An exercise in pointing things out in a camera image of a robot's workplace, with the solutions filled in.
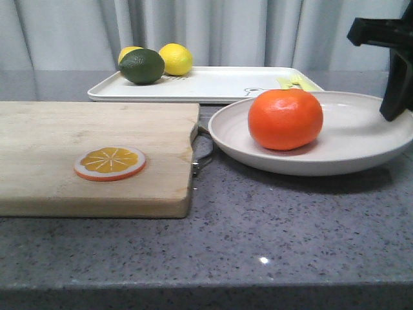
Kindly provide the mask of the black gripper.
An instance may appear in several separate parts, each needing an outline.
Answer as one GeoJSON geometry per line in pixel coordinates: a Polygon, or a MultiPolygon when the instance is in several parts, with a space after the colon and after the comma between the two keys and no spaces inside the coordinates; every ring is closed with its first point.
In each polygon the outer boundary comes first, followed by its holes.
{"type": "Polygon", "coordinates": [[[372,45],[390,49],[381,115],[387,121],[394,121],[405,110],[412,111],[412,3],[400,19],[355,18],[347,39],[357,47],[372,45]]]}

